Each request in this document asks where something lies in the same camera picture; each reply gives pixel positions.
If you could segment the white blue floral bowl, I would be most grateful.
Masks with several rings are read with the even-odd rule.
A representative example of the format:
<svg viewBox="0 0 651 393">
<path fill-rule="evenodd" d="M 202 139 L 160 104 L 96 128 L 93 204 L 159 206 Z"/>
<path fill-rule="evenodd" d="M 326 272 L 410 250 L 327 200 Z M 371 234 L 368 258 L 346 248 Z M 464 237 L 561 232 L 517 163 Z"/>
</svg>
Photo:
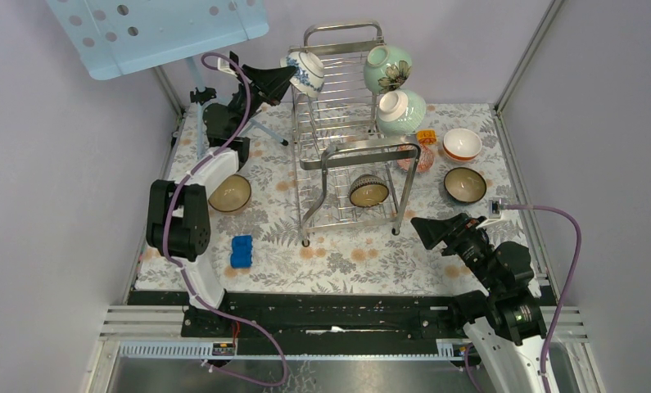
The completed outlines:
<svg viewBox="0 0 651 393">
<path fill-rule="evenodd" d="M 290 79 L 293 87 L 311 98 L 323 90 L 324 65 L 312 52 L 291 52 L 279 62 L 281 67 L 294 66 L 296 73 Z"/>
</svg>

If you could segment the teal blue bowl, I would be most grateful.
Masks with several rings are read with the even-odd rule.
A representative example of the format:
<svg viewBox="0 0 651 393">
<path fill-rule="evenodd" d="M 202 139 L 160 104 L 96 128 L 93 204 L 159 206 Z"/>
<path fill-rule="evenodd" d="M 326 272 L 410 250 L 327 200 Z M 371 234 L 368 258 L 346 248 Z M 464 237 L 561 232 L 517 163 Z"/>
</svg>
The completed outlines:
<svg viewBox="0 0 651 393">
<path fill-rule="evenodd" d="M 444 177 L 443 188 L 455 201 L 472 204 L 480 201 L 487 192 L 484 177 L 476 170 L 458 167 L 451 169 Z"/>
</svg>

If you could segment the blue white zigzag bowl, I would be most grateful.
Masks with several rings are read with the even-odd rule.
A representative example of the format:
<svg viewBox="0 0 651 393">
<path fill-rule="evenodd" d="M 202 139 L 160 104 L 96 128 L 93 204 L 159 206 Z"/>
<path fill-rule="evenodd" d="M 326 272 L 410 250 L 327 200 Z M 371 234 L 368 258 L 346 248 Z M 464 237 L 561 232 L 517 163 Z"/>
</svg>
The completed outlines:
<svg viewBox="0 0 651 393">
<path fill-rule="evenodd" d="M 421 145 L 421 155 L 416 166 L 416 172 L 418 174 L 428 172 L 434 164 L 435 156 L 432 151 L 425 145 Z M 404 158 L 396 161 L 397 166 L 403 171 L 407 172 L 412 165 L 412 160 L 410 158 Z"/>
</svg>

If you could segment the orange bowl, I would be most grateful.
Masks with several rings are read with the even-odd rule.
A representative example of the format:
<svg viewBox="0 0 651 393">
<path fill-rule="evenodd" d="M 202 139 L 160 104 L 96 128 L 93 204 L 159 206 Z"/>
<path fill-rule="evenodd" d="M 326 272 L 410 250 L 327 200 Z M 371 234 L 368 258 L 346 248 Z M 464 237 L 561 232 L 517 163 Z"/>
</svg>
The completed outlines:
<svg viewBox="0 0 651 393">
<path fill-rule="evenodd" d="M 457 128 L 447 131 L 442 139 L 445 154 L 458 162 L 475 159 L 482 150 L 479 135 L 470 129 Z"/>
</svg>

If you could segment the steel two-tier dish rack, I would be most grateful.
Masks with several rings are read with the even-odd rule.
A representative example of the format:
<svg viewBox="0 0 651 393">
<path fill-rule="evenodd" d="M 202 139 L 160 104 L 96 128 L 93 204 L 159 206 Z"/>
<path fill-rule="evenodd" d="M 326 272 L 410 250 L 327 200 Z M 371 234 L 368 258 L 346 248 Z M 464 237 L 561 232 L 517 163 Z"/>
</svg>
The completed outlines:
<svg viewBox="0 0 651 393">
<path fill-rule="evenodd" d="M 421 148 L 412 136 L 386 138 L 378 130 L 378 97 L 364 85 L 368 52 L 385 39 L 375 20 L 311 25 L 294 52 L 311 52 L 324 63 L 323 91 L 316 98 L 293 91 L 293 151 L 296 207 L 301 244 L 326 229 L 386 225 L 394 235 L 408 205 L 414 174 L 397 191 L 391 165 L 407 159 L 416 165 Z M 387 198 L 359 207 L 349 198 L 362 175 L 382 180 Z"/>
</svg>

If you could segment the brown speckled bowl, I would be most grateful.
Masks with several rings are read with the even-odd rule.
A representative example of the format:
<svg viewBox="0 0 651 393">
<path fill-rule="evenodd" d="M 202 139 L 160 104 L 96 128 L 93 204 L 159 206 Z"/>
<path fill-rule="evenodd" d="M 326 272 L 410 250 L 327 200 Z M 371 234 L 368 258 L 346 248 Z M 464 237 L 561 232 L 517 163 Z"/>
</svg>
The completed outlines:
<svg viewBox="0 0 651 393">
<path fill-rule="evenodd" d="M 226 178 L 210 195 L 210 207 L 223 214 L 237 214 L 250 203 L 252 187 L 250 182 L 240 174 Z"/>
</svg>

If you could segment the green celadon bowl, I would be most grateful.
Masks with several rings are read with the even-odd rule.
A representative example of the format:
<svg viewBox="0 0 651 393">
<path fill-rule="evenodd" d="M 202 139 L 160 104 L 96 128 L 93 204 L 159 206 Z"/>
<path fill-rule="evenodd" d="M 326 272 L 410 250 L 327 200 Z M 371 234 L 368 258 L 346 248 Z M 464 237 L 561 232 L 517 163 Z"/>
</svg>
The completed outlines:
<svg viewBox="0 0 651 393">
<path fill-rule="evenodd" d="M 375 95 L 400 89 L 411 74 L 411 56 L 399 47 L 378 45 L 364 63 L 364 84 Z"/>
<path fill-rule="evenodd" d="M 408 89 L 397 89 L 380 98 L 376 110 L 377 130 L 386 137 L 415 133 L 427 112 L 426 100 Z"/>
</svg>

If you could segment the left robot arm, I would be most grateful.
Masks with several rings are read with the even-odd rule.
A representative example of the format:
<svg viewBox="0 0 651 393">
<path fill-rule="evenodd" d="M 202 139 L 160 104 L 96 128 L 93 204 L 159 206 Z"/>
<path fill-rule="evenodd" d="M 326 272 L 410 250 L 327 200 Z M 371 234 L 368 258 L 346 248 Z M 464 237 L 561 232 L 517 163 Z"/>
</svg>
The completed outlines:
<svg viewBox="0 0 651 393">
<path fill-rule="evenodd" d="M 297 68 L 287 65 L 256 69 L 230 64 L 239 82 L 228 103 L 217 102 L 213 88 L 200 86 L 190 93 L 205 134 L 200 160 L 178 181 L 156 180 L 150 188 L 146 240 L 181 274 L 191 305 L 205 309 L 201 326 L 211 336 L 229 331 L 232 315 L 220 307 L 225 289 L 210 260 L 210 196 L 245 165 L 251 141 L 243 132 L 260 107 L 279 104 Z"/>
</svg>

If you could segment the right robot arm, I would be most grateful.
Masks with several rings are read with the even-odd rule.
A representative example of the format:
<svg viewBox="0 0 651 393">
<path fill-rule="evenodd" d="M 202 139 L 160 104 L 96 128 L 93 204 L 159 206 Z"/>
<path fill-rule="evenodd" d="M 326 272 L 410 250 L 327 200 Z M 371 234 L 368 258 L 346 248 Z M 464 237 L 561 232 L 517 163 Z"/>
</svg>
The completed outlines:
<svg viewBox="0 0 651 393">
<path fill-rule="evenodd" d="M 549 330 L 529 284 L 535 277 L 526 246 L 494 246 L 483 228 L 485 217 L 465 213 L 450 219 L 411 220 L 428 250 L 458 256 L 485 288 L 454 296 L 447 324 L 468 337 L 498 392 L 556 392 L 549 361 Z"/>
</svg>

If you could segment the dark patterned bowl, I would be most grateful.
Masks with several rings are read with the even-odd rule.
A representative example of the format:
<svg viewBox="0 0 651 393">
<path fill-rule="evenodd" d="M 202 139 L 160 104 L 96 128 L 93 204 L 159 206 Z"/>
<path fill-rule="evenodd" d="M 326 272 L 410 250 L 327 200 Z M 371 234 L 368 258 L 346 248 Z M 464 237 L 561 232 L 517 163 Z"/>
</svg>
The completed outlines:
<svg viewBox="0 0 651 393">
<path fill-rule="evenodd" d="M 376 175 L 360 175 L 351 185 L 348 198 L 353 206 L 369 208 L 382 204 L 390 196 L 385 182 Z"/>
</svg>

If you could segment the small yellow object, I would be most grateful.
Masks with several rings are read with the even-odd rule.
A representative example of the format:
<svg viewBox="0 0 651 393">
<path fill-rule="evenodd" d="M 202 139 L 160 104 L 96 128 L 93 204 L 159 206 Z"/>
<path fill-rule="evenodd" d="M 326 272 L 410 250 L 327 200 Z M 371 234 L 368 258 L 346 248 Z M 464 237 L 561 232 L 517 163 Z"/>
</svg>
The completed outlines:
<svg viewBox="0 0 651 393">
<path fill-rule="evenodd" d="M 416 138 L 421 145 L 437 143 L 437 135 L 434 129 L 421 129 L 416 133 Z"/>
</svg>

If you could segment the floral tablecloth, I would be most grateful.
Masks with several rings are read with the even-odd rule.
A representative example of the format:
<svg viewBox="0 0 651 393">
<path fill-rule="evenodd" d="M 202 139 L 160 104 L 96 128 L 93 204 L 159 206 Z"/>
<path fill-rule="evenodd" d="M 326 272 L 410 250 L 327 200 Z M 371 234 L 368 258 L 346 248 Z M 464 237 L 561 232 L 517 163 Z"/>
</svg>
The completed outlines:
<svg viewBox="0 0 651 393">
<path fill-rule="evenodd" d="M 240 174 L 252 186 L 252 198 L 242 212 L 222 215 L 210 211 L 213 266 L 229 291 L 319 292 L 400 295 L 456 295 L 485 288 L 457 256 L 444 257 L 441 247 L 427 251 L 410 224 L 413 217 L 444 219 L 460 212 L 477 217 L 488 214 L 487 199 L 514 199 L 504 154 L 488 104 L 435 104 L 427 106 L 423 128 L 446 131 L 466 128 L 478 133 L 483 148 L 469 164 L 448 160 L 440 142 L 430 150 L 434 162 L 417 174 L 410 193 L 400 235 L 391 234 L 390 224 L 362 228 L 321 229 L 309 236 L 310 246 L 300 239 L 296 192 L 307 201 L 309 190 L 297 190 L 306 180 L 316 180 L 294 171 L 292 147 L 285 147 L 252 129 L 251 156 Z M 446 173 L 461 165 L 476 170 L 487 181 L 486 198 L 462 206 L 451 200 L 442 187 Z M 229 265 L 231 240 L 253 236 L 250 269 Z M 138 291 L 185 291 L 177 268 L 154 248 L 140 256 Z"/>
</svg>

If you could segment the blue sponge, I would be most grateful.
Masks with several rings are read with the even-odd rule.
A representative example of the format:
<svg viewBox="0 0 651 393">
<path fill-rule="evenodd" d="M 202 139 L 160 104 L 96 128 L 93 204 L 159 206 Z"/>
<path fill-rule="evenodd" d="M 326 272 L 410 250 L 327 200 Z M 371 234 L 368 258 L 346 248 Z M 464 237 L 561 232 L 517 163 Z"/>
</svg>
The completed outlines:
<svg viewBox="0 0 651 393">
<path fill-rule="evenodd" d="M 252 242 L 252 235 L 241 235 L 232 239 L 230 265 L 233 269 L 249 269 L 252 266 Z"/>
</svg>

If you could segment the light blue music stand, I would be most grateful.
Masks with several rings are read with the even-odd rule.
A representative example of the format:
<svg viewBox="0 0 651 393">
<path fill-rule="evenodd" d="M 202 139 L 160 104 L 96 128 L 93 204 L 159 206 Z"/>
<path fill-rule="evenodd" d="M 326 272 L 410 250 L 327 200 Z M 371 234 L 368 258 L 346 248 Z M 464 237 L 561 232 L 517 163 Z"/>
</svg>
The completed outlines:
<svg viewBox="0 0 651 393">
<path fill-rule="evenodd" d="M 91 78 L 109 80 L 259 38 L 262 1 L 50 1 Z"/>
</svg>

